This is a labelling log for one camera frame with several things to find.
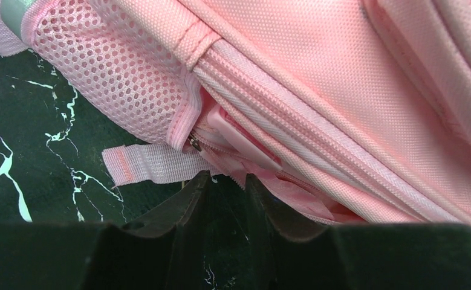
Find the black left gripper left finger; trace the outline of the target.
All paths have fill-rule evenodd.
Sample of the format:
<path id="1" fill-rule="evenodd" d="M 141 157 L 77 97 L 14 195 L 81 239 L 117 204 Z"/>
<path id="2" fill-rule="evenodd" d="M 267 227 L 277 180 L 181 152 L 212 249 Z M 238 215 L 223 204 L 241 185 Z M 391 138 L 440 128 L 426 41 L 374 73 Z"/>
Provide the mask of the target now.
<path id="1" fill-rule="evenodd" d="M 200 289 L 210 183 L 202 171 L 121 227 L 0 223 L 0 289 Z"/>

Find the pink student backpack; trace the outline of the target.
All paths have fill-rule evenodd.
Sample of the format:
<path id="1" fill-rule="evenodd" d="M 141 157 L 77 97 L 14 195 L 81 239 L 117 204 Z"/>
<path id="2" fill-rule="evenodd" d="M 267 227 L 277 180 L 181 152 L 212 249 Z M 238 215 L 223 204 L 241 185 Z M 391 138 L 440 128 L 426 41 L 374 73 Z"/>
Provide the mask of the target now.
<path id="1" fill-rule="evenodd" d="M 32 49 L 144 141 L 116 186 L 202 170 L 325 224 L 471 226 L 471 1 L 0 1 Z"/>

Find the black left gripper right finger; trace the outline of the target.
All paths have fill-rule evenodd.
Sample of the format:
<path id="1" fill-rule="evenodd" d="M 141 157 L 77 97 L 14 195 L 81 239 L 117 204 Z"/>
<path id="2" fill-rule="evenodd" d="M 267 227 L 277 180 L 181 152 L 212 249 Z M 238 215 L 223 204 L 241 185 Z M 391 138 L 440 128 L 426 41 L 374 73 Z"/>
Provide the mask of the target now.
<path id="1" fill-rule="evenodd" d="M 471 289 L 471 227 L 320 224 L 245 182 L 257 289 Z"/>

